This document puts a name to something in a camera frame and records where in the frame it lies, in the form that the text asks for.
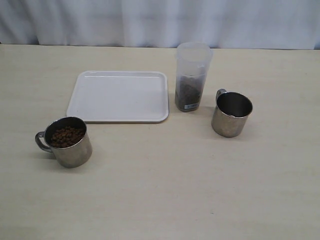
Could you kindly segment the steel mug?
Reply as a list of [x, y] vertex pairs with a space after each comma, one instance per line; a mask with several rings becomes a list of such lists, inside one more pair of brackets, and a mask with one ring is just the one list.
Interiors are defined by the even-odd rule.
[[[53, 147], [50, 144], [50, 138], [54, 131], [67, 126], [85, 129], [84, 136], [78, 143], [70, 147]], [[58, 163], [65, 168], [76, 168], [85, 164], [90, 159], [93, 152], [93, 147], [87, 132], [87, 125], [82, 119], [75, 116], [66, 116], [52, 122], [44, 131], [38, 132], [35, 135], [34, 140], [41, 150], [52, 153]]]
[[237, 137], [252, 111], [253, 104], [248, 97], [221, 88], [216, 92], [212, 129], [225, 138]]

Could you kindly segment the white curtain backdrop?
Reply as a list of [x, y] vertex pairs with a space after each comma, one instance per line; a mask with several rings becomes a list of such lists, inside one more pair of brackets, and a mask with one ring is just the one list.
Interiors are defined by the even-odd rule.
[[320, 47], [317, 0], [3, 0], [2, 44]]

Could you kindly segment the translucent plastic container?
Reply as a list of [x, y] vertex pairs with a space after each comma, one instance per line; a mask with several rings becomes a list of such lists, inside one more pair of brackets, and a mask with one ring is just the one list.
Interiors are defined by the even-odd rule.
[[213, 51], [203, 42], [185, 42], [176, 48], [175, 105], [182, 112], [198, 109]]

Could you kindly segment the white plastic tray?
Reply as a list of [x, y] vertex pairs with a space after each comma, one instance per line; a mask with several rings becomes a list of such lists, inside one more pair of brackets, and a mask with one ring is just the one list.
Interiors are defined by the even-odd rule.
[[66, 116], [86, 123], [161, 123], [169, 116], [167, 76], [158, 71], [84, 71]]

